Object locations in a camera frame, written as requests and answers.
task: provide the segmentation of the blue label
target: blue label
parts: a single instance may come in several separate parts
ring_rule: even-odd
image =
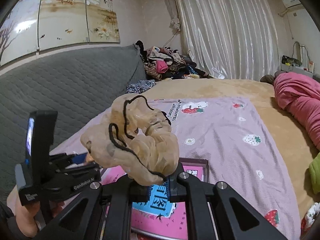
[[[151,187],[150,200],[146,203],[133,202],[132,207],[152,215],[170,217],[175,204],[168,201],[165,185],[152,185]]]

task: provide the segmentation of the wall mural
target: wall mural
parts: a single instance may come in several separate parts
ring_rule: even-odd
[[[120,42],[113,0],[87,0],[87,18],[90,41]]]
[[[19,0],[0,28],[0,65],[37,50],[40,0]]]
[[[120,42],[113,0],[19,0],[0,28],[0,65],[82,42]]]
[[[87,41],[84,0],[41,0],[40,50]]]

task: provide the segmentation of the air conditioner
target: air conditioner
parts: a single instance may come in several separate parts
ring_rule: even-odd
[[[282,1],[283,1],[284,6],[286,6],[287,8],[301,4],[301,2],[299,0],[282,0]]]

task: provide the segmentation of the person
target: person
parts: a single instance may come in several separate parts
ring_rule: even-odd
[[[7,199],[8,202],[11,202],[11,204],[12,202],[15,203],[14,208],[12,208],[13,210],[0,202],[1,226],[7,226],[13,239],[29,240],[35,237],[38,233],[38,226],[34,217],[40,210],[40,202],[22,206],[16,187],[10,193]],[[52,210],[53,217],[62,211],[63,205],[64,202],[57,203],[56,207]]]

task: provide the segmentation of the green cloth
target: green cloth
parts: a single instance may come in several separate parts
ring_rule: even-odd
[[[315,194],[320,192],[320,154],[310,163],[309,172],[311,175],[312,189]]]

